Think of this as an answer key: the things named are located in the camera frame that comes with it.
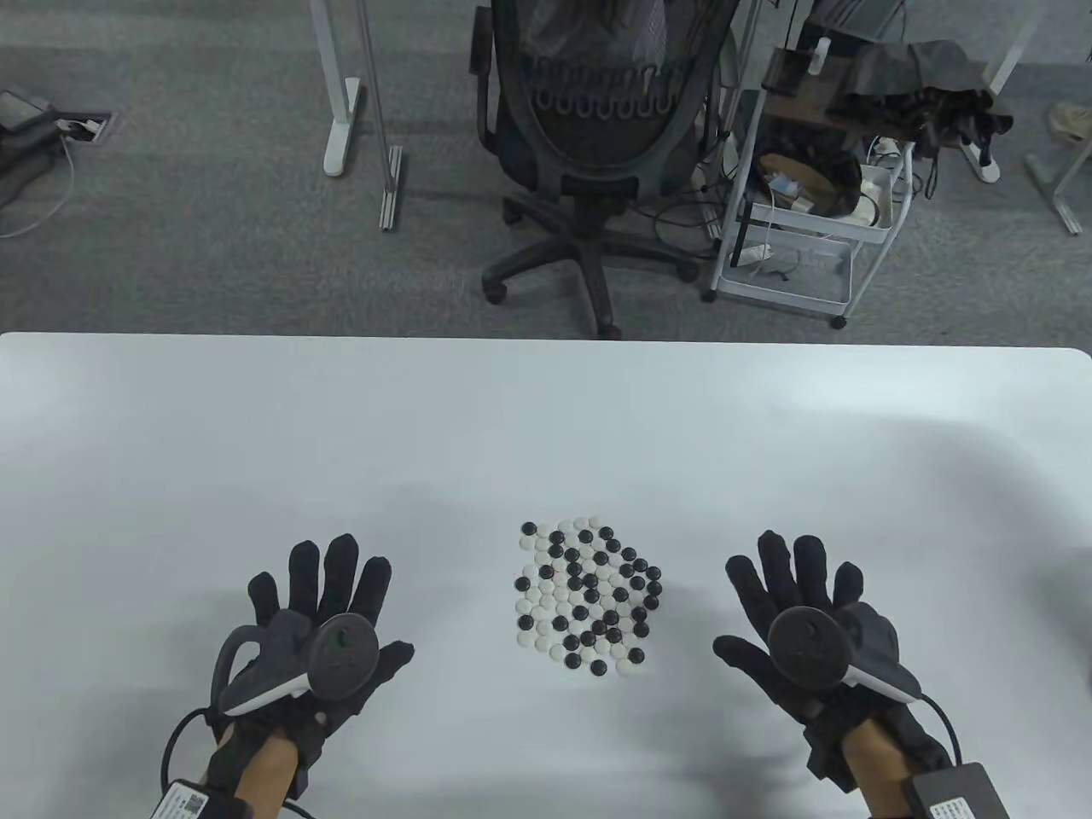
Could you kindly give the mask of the person's left hand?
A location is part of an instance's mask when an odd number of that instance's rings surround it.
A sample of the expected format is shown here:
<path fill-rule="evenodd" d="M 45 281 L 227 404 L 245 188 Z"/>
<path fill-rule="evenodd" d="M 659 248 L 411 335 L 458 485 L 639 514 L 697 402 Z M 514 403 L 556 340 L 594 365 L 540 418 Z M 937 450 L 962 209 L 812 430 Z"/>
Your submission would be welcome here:
<path fill-rule="evenodd" d="M 359 560 L 351 534 L 324 551 L 293 546 L 288 603 L 272 575 L 251 578 L 256 621 L 230 633 L 213 670 L 210 787 L 272 816 L 302 794 L 325 741 L 414 658 L 408 642 L 378 643 L 391 578 L 385 557 Z"/>

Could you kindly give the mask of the person's right hand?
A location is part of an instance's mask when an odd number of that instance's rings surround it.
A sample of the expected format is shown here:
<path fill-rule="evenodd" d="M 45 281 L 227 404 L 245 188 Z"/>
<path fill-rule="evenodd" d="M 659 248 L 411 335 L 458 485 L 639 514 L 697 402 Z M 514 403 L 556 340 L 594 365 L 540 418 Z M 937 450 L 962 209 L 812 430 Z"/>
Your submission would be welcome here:
<path fill-rule="evenodd" d="M 791 549 L 775 531 L 765 531 L 758 539 L 761 571 L 744 555 L 729 557 L 725 571 L 740 598 L 761 645 L 738 638 L 719 636 L 713 653 L 729 667 L 748 675 L 791 719 L 804 727 L 810 745 L 808 768 L 816 779 L 828 779 L 844 792 L 857 790 L 843 752 L 851 729 L 873 720 L 894 741 L 899 752 L 911 760 L 916 772 L 951 768 L 953 762 L 943 745 L 935 740 L 913 717 L 909 707 L 871 693 L 866 688 L 839 685 L 827 693 L 809 693 L 775 668 L 769 646 L 771 625 L 780 613 L 795 606 L 810 606 L 827 615 L 843 612 L 863 596 L 863 574 L 858 566 L 844 562 L 834 575 L 834 592 L 827 589 L 827 553 L 822 541 L 812 535 L 799 536 Z"/>

